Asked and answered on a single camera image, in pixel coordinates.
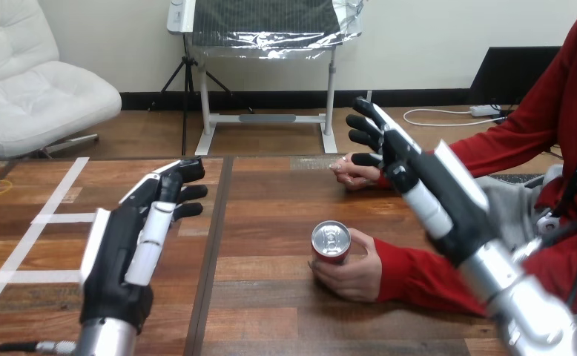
red long-sleeve shirt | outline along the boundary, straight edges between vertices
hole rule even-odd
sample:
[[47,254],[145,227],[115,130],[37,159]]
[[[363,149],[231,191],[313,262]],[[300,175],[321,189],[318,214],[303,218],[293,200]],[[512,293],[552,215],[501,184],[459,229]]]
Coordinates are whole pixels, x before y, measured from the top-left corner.
[[[577,168],[577,22],[544,75],[502,125],[451,146],[475,177],[515,167],[559,143],[563,178],[544,187],[537,204],[554,207]],[[577,196],[567,219],[577,217]],[[431,309],[484,314],[459,273],[441,256],[376,240],[383,276],[379,300],[402,300]],[[577,272],[577,235],[524,263],[549,292],[564,301]],[[577,313],[577,298],[573,304]]]

red can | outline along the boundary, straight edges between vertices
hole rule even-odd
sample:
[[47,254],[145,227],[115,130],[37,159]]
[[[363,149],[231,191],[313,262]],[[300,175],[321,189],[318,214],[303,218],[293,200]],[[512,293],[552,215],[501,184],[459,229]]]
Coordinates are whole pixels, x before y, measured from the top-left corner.
[[338,221],[324,221],[312,231],[312,254],[322,262],[343,265],[351,243],[349,230]]

white leather chair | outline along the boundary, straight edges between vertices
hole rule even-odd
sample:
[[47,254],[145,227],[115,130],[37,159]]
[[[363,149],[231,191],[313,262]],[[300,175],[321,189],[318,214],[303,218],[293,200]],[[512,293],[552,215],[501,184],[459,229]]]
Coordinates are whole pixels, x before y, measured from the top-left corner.
[[120,105],[118,91],[105,80],[59,62],[37,0],[0,0],[0,159],[97,139],[48,146],[114,117]]

human hand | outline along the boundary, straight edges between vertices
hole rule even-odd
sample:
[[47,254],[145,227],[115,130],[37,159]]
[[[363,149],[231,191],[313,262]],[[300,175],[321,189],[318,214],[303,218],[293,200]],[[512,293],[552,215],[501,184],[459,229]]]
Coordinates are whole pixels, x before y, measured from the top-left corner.
[[367,256],[362,260],[337,266],[315,260],[309,262],[313,274],[334,293],[355,302],[375,302],[380,293],[383,263],[376,252],[374,238],[350,228],[352,242],[363,246]]
[[375,182],[380,178],[380,170],[378,168],[352,163],[352,154],[339,158],[338,161],[330,165],[330,169],[337,177],[337,182],[345,185],[350,191],[375,185]]

black baseboard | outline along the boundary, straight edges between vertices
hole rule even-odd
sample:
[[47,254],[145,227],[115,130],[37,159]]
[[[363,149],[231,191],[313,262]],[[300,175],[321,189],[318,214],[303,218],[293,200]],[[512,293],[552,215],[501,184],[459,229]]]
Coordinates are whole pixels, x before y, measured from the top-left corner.
[[[234,95],[253,109],[313,109],[326,106],[324,90],[243,91],[234,92]],[[382,107],[465,105],[468,95],[469,89],[374,90],[372,101]],[[183,109],[181,91],[168,91],[162,97],[159,92],[120,93],[120,96],[123,110],[147,110],[153,102],[156,102],[155,110]],[[213,91],[208,96],[212,110],[245,109],[225,92]],[[334,107],[351,107],[357,96],[366,97],[367,90],[337,90],[334,93]],[[201,110],[199,92],[188,96],[188,109]]]

